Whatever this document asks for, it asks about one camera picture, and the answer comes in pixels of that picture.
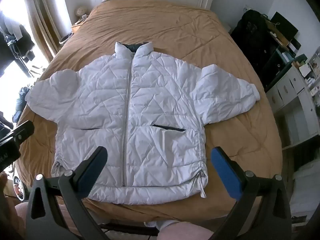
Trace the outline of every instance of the white puffer jacket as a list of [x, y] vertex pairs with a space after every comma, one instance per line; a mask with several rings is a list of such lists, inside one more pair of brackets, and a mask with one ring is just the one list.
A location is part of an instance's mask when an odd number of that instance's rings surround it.
[[204, 125], [248, 111], [255, 85], [216, 65], [200, 69], [116, 43], [79, 72], [66, 69], [31, 88], [31, 110], [58, 124], [52, 175], [74, 170], [97, 146], [108, 161], [89, 197], [158, 204], [201, 192], [208, 182]]

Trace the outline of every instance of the tan bedspread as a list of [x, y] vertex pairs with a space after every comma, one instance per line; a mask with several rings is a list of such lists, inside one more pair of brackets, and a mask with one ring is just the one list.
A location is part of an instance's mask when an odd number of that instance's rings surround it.
[[[206, 125], [209, 183], [207, 198], [200, 194], [159, 205], [115, 205], [85, 200], [85, 205], [113, 219], [149, 221], [176, 218], [208, 220], [227, 214], [234, 204], [210, 162], [215, 146], [236, 160], [244, 170], [260, 177], [281, 173], [281, 142], [276, 123], [258, 76], [241, 50], [210, 11], [177, 6], [165, 1], [113, 0], [97, 6], [50, 63], [41, 80], [63, 69], [78, 71], [94, 59], [114, 53], [115, 42], [126, 44], [152, 41], [155, 51], [183, 59], [196, 66], [217, 64], [238, 78], [254, 83], [261, 100], [247, 113], [227, 121]], [[32, 185], [42, 173], [50, 177], [55, 153], [57, 125], [33, 113], [28, 107], [20, 123], [31, 120], [34, 135], [20, 148], [16, 162], [21, 179]]]

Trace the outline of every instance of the cardboard box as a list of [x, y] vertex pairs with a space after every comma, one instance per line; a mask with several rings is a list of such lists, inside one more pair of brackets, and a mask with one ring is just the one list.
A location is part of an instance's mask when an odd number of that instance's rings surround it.
[[293, 61], [293, 62], [291, 63], [291, 65], [294, 66], [296, 69], [299, 69], [299, 67], [300, 67], [299, 62], [297, 62], [297, 61]]
[[267, 23], [267, 27], [270, 31], [272, 31], [273, 33], [275, 33], [277, 35], [277, 38], [279, 41], [281, 41], [280, 45], [284, 48], [286, 48], [289, 44], [289, 41], [282, 35], [282, 33], [280, 31], [278, 31], [278, 29], [275, 27], [275, 25], [266, 20], [266, 23]]

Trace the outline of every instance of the white drawer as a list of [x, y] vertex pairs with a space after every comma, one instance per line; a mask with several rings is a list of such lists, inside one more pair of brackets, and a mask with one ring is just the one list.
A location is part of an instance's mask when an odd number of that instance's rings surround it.
[[279, 90], [284, 105], [290, 103], [297, 96], [297, 92], [291, 85], [290, 79], [287, 75], [278, 81], [276, 87]]
[[307, 90], [303, 90], [298, 94], [298, 97], [307, 121], [309, 135], [313, 135], [319, 130], [319, 122], [310, 93]]
[[295, 67], [291, 67], [289, 71], [287, 72], [287, 75], [291, 81], [291, 84], [294, 87], [294, 90], [297, 92], [297, 94], [304, 89], [304, 80], [302, 76], [299, 73], [299, 70], [297, 70]]
[[268, 101], [271, 105], [272, 112], [275, 113], [280, 107], [284, 105], [279, 91], [276, 86], [273, 86], [267, 93]]

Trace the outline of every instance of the jacket collar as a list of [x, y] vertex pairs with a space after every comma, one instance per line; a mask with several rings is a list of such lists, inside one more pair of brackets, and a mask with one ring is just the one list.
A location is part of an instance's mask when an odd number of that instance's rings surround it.
[[[141, 45], [135, 54], [135, 57], [143, 57], [148, 55], [153, 51], [152, 42], [148, 42], [147, 44]], [[131, 58], [133, 53], [124, 45], [119, 42], [116, 42], [115, 52], [118, 58]]]

